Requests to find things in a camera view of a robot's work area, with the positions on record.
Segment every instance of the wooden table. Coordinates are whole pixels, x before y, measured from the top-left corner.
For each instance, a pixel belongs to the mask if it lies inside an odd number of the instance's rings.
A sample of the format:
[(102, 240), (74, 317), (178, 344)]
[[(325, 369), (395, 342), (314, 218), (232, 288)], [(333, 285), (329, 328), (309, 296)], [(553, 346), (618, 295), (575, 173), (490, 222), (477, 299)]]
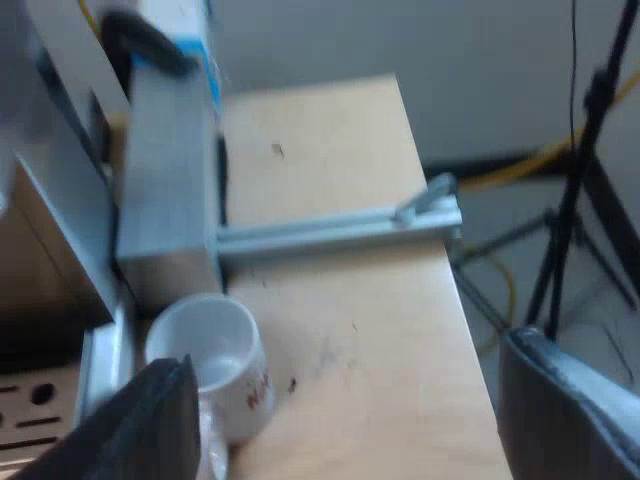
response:
[[(226, 101), (232, 225), (396, 204), (424, 177), (393, 77)], [(440, 242), (238, 272), (278, 395), (231, 478), (510, 478)]]

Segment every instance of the white mug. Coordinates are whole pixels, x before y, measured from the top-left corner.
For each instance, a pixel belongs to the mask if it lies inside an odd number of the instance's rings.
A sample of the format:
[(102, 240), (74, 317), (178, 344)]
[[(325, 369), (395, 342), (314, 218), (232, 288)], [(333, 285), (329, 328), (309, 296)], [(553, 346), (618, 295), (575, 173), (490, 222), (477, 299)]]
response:
[(191, 356), (198, 381), (201, 460), (198, 478), (226, 476), (227, 444), (249, 439), (267, 423), (275, 395), (251, 312), (224, 295), (199, 294), (156, 319), (145, 360)]

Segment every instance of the floor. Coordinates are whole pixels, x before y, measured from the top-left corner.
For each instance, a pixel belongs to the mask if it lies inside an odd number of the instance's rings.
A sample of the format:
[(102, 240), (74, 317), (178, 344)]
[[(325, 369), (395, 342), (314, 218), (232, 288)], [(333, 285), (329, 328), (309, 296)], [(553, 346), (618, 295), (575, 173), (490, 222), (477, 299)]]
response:
[[(539, 215), (546, 206), (559, 203), (562, 184), (523, 183), (478, 193), (461, 193), (465, 245), (481, 243)], [(610, 246), (587, 202), (581, 203), (585, 225), (611, 258)], [(497, 252), (512, 272), (516, 286), (514, 325), (521, 325), (546, 247), (545, 231)], [(465, 273), (500, 311), (508, 305), (504, 277), (486, 260), (465, 267)], [(493, 333), (487, 320), (461, 293), (469, 329), (476, 347)], [(539, 325), (548, 314), (548, 298)], [(617, 290), (584, 249), (572, 246), (565, 273), (558, 345), (618, 384), (640, 394), (640, 314), (632, 312)], [(498, 402), (499, 346), (480, 355), (480, 366), (492, 403)]]

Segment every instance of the blue tape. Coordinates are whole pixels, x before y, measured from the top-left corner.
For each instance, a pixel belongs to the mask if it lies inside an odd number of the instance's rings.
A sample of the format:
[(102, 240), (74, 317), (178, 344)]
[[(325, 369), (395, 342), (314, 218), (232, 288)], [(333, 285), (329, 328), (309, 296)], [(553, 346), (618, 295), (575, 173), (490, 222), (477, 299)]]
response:
[[(180, 49), (185, 55), (198, 55), (202, 56), (204, 60), (204, 68), (207, 73), (207, 79), (209, 80), (209, 88), (211, 89), (211, 95), (213, 96), (213, 103), (216, 107), (220, 107), (220, 86), (216, 81), (216, 77), (211, 71), (211, 62), (209, 61), (209, 55), (207, 55), (207, 49), (204, 48), (203, 43), (196, 38), (184, 38), (174, 39), (173, 43)], [(135, 66), (149, 65), (147, 59), (140, 55), (133, 55), (133, 64)]]

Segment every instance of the gray wall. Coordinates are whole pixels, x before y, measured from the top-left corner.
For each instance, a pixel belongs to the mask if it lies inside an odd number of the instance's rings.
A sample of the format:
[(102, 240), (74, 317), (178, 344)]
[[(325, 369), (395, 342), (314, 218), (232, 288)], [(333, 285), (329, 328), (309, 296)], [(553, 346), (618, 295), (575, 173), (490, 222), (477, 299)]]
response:
[[(91, 85), (107, 111), (125, 110), (75, 0), (28, 3), (66, 80), (81, 91), (76, 97)], [(578, 0), (578, 124), (622, 3)], [(217, 0), (218, 58), (227, 93), (395, 72), (428, 166), (567, 134), (569, 8), (570, 0)], [(636, 29), (623, 77), (640, 60), (639, 47)], [(637, 224), (639, 121), (636, 92), (607, 121), (598, 148)]]

